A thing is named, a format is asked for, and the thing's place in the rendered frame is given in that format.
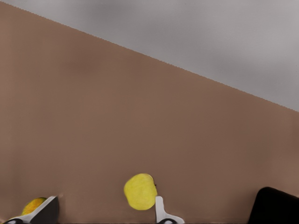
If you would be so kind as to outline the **black box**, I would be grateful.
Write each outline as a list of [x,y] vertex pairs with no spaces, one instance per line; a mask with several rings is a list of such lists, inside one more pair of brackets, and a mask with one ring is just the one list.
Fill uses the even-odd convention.
[[261,188],[248,224],[299,224],[299,197],[271,187]]

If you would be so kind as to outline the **orange-green mango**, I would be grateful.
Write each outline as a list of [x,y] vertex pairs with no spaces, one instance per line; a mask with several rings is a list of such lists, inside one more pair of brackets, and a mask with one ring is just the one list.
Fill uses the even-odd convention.
[[45,198],[45,197],[38,197],[38,198],[31,200],[23,208],[21,216],[32,213],[36,208],[38,208],[46,200],[47,200],[47,198]]

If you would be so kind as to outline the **yellow apple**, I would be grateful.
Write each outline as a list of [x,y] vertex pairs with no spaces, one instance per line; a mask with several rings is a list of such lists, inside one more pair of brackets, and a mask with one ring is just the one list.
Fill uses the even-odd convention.
[[153,177],[145,173],[131,177],[123,190],[129,206],[135,210],[149,210],[158,195]]

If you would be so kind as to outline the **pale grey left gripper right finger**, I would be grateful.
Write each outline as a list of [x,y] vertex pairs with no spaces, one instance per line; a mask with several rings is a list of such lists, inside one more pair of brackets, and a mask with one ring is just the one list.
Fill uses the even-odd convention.
[[155,197],[156,224],[185,224],[185,221],[164,209],[164,200],[161,196]]

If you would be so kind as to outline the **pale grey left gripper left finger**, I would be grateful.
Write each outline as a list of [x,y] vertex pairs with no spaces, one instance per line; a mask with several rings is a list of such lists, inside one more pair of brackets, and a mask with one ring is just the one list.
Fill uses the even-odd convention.
[[59,217],[58,196],[50,196],[31,213],[13,217],[4,224],[57,224]]

